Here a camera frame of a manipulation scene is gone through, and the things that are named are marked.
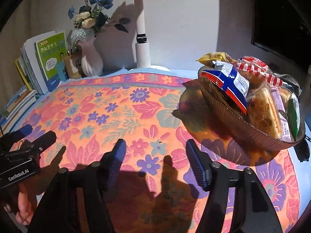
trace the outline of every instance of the metal bolt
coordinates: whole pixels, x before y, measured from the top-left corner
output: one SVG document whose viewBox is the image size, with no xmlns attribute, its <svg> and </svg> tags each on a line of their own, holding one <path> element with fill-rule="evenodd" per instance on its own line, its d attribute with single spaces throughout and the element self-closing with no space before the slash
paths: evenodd
<svg viewBox="0 0 311 233">
<path fill-rule="evenodd" d="M 62 167 L 62 168 L 59 170 L 59 173 L 65 173 L 65 172 L 67 172 L 67 171 L 68 171 L 67 168 Z"/>
<path fill-rule="evenodd" d="M 215 162 L 212 163 L 212 167 L 219 168 L 220 167 L 220 163 L 215 161 Z"/>
<path fill-rule="evenodd" d="M 249 167 L 246 167 L 246 168 L 244 169 L 244 171 L 245 171 L 246 173 L 248 173 L 248 174 L 252 174 L 252 169 L 249 168 Z"/>
<path fill-rule="evenodd" d="M 99 161 L 94 161 L 92 164 L 91 164 L 92 167 L 99 167 L 100 166 L 100 162 Z"/>
</svg>

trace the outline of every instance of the speech bubble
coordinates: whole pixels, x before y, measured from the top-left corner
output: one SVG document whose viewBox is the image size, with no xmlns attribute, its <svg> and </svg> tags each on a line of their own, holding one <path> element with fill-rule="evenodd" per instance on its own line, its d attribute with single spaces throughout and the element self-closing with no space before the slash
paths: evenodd
<svg viewBox="0 0 311 233">
<path fill-rule="evenodd" d="M 50 58 L 49 60 L 46 61 L 45 69 L 47 71 L 52 70 L 56 64 L 57 64 L 57 58 Z"/>
</svg>

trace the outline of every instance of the brown basket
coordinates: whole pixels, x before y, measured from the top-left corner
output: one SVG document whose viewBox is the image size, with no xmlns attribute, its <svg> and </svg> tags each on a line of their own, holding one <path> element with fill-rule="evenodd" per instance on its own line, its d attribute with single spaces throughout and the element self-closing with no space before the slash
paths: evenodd
<svg viewBox="0 0 311 233">
<path fill-rule="evenodd" d="M 212 87 L 214 87 L 213 83 L 211 83 L 206 77 L 201 76 L 201 72 L 203 70 L 213 69 L 207 66 L 203 66 L 198 72 L 198 78 L 200 81 L 200 88 L 203 97 L 211 111 L 213 111 L 217 118 L 230 130 L 230 132 L 232 133 L 232 137 L 240 145 L 245 145 L 262 150 L 280 151 L 292 147 L 304 139 L 306 127 L 304 124 L 304 118 L 302 117 L 301 113 L 300 127 L 296 141 L 289 143 L 275 139 L 244 121 L 238 114 L 234 112 L 231 107 L 226 106 L 227 104 L 222 102 L 223 99 L 220 98 L 217 93 L 212 89 Z"/>
</svg>

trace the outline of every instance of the vase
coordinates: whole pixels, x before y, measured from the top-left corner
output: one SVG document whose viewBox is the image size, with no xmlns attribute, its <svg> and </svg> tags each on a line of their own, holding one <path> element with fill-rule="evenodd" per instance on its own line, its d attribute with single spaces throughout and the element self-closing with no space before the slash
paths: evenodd
<svg viewBox="0 0 311 233">
<path fill-rule="evenodd" d="M 88 41 L 79 42 L 81 47 L 81 67 L 87 77 L 101 76 L 103 74 L 104 63 L 94 46 L 95 37 Z"/>
</svg>

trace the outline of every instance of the dark screen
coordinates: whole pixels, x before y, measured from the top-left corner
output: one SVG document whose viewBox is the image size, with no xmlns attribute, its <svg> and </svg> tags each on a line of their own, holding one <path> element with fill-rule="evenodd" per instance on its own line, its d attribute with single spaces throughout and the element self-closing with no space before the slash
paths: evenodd
<svg viewBox="0 0 311 233">
<path fill-rule="evenodd" d="M 304 71 L 311 33 L 288 0 L 254 0 L 253 44 L 294 61 Z"/>
</svg>

